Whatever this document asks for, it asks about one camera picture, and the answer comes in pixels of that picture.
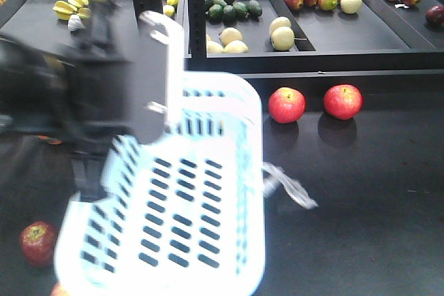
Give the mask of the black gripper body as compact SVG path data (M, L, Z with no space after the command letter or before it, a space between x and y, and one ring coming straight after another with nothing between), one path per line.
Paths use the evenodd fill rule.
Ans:
M113 3L95 3L70 45L55 51L1 35L1 132L43 134L95 154L113 138L157 141L167 112L168 19L142 12L116 36Z

